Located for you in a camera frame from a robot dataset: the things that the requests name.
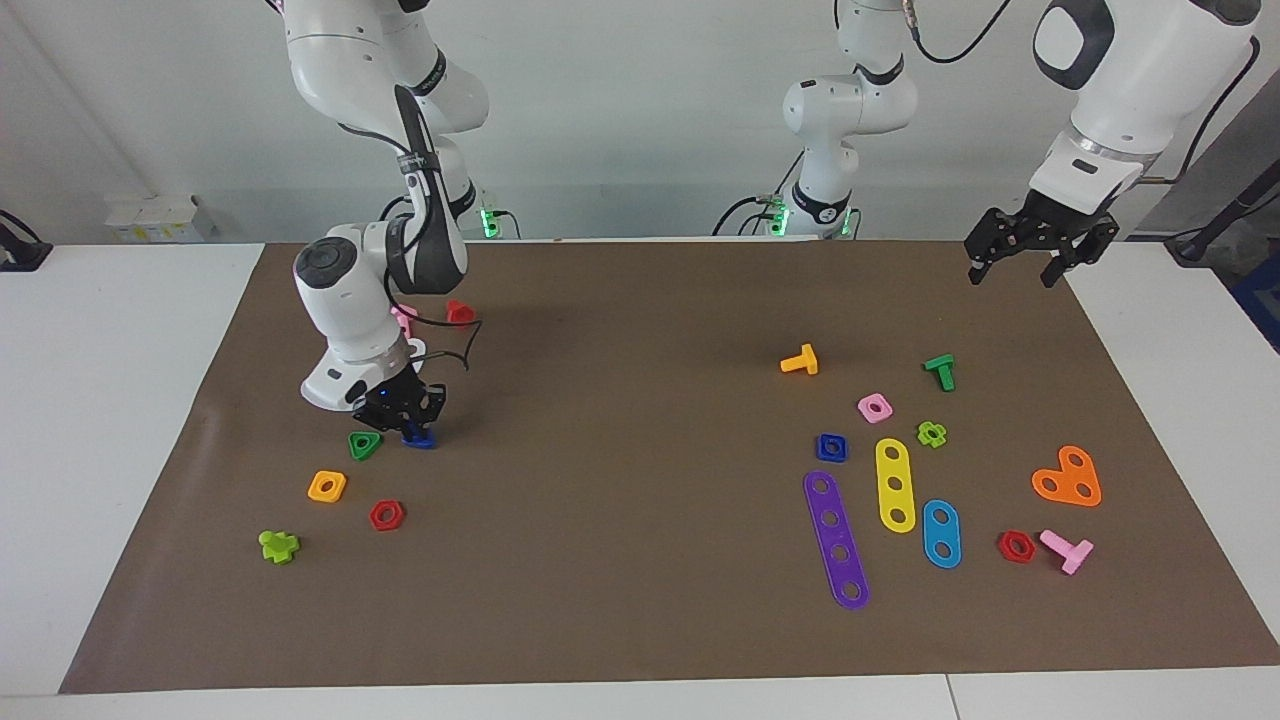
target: brown paper mat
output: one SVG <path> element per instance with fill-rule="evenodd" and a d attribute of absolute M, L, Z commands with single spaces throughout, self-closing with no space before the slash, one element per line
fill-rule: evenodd
<path fill-rule="evenodd" d="M 428 370 L 449 383 L 439 450 L 388 436 L 357 464 L 358 428 L 298 397 L 324 341 L 296 252 L 264 252 L 63 692 L 1280 662 L 1070 290 L 1038 286 L 1043 258 L 973 288 L 954 243 L 475 247 L 474 370 Z M 777 369 L 801 342 L 818 377 Z M 920 369 L 942 352 L 951 395 Z M 893 419 L 863 421 L 870 392 Z M 915 441 L 925 419 L 946 447 Z M 814 459 L 822 432 L 847 464 Z M 959 510 L 957 570 L 881 525 L 886 436 L 913 448 L 916 502 Z M 1101 507 L 1032 492 L 1065 443 L 1092 452 Z M 815 468 L 842 487 L 861 611 L 827 588 Z M 307 500 L 319 469 L 349 475 L 340 503 Z M 384 497 L 408 516 L 380 534 Z M 292 565 L 261 559 L 268 528 L 302 538 Z M 1014 565 L 1009 528 L 1097 550 L 1074 578 L 1043 550 Z"/>

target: pink t-shaped piece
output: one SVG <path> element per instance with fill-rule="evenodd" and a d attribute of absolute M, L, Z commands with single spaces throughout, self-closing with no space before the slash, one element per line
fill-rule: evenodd
<path fill-rule="evenodd" d="M 873 425 L 893 416 L 893 406 L 878 392 L 861 398 L 858 402 L 858 411 Z"/>
<path fill-rule="evenodd" d="M 410 307 L 408 305 L 403 305 L 402 307 L 404 307 L 410 313 L 417 315 L 417 310 Z M 413 320 L 411 320 L 408 318 L 408 315 L 406 315 L 404 313 L 401 313 L 399 307 L 396 307 L 396 306 L 392 306 L 392 316 L 396 318 L 396 323 L 399 324 L 401 332 L 404 333 L 404 338 L 406 340 L 412 340 L 413 338 Z"/>
<path fill-rule="evenodd" d="M 1053 530 L 1044 530 L 1041 533 L 1041 542 L 1048 546 L 1048 548 L 1053 552 L 1062 556 L 1062 571 L 1068 575 L 1074 575 L 1075 571 L 1080 569 L 1080 564 L 1084 562 L 1084 559 L 1093 552 L 1092 542 L 1080 541 L 1080 544 L 1071 544 Z"/>

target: white table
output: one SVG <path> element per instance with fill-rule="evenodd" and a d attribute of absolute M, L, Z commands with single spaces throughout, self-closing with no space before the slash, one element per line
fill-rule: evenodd
<path fill-rule="evenodd" d="M 0 717 L 1164 720 L 1280 708 L 1280 669 L 55 697 L 260 251 L 60 247 L 36 274 L 0 275 Z M 1176 268 L 1161 247 L 1120 245 L 1069 277 L 1275 633 L 1280 442 L 1265 433 L 1280 421 L 1280 357 L 1208 272 Z"/>

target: purple plastic bar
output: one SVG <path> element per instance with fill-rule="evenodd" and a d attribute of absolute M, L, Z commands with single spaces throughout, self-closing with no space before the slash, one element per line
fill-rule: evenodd
<path fill-rule="evenodd" d="M 845 503 L 840 501 L 836 479 L 822 470 L 814 470 L 804 477 L 804 495 L 809 500 L 813 532 L 818 536 L 822 561 L 827 566 L 831 596 L 846 610 L 865 606 L 872 598 L 872 591 L 863 573 L 863 561 L 858 557 L 854 530 L 845 516 Z"/>

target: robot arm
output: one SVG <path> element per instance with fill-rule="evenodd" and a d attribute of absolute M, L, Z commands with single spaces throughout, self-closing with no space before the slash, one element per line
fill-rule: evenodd
<path fill-rule="evenodd" d="M 1257 42 L 1260 9 L 1260 0 L 1053 0 L 1036 29 L 1036 63 L 1078 102 L 1023 209 L 992 208 L 965 240 L 970 281 L 1023 250 L 1056 254 L 1046 287 L 1096 263 L 1119 232 L 1108 208 Z"/>
<path fill-rule="evenodd" d="M 294 279 L 328 350 L 302 383 L 311 404 L 422 441 L 444 387 L 417 377 L 390 315 L 390 290 L 445 293 L 467 270 L 453 222 L 475 200 L 457 147 L 428 127 L 479 127 L 489 104 L 479 81 L 444 58 L 419 10 L 428 0 L 285 0 L 294 85 L 355 135 L 394 152 L 413 208 L 392 222 L 338 225 L 294 263 Z M 449 195 L 448 188 L 456 195 Z"/>
<path fill-rule="evenodd" d="M 787 232 L 831 237 L 852 196 L 855 135 L 906 127 L 915 114 L 915 83 L 904 72 L 908 38 L 901 0 L 841 0 L 840 46 L 855 68 L 791 86 L 787 127 L 804 141 L 804 165 L 787 190 Z"/>

